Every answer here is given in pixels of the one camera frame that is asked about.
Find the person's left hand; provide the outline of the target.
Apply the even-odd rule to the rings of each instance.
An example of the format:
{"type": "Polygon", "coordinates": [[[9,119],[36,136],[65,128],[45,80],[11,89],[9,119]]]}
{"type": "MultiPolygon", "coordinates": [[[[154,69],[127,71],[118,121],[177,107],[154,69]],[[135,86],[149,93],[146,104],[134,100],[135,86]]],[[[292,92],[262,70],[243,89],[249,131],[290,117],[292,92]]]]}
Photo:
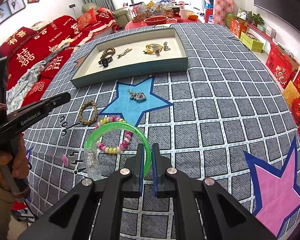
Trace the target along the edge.
{"type": "MultiPolygon", "coordinates": [[[[19,136],[18,141],[18,153],[15,157],[12,157],[10,153],[0,151],[0,166],[7,165],[13,160],[12,165],[12,177],[23,179],[29,175],[29,161],[26,157],[26,148],[22,136],[19,136]]],[[[4,176],[0,170],[0,181],[3,181],[4,176]]]]}

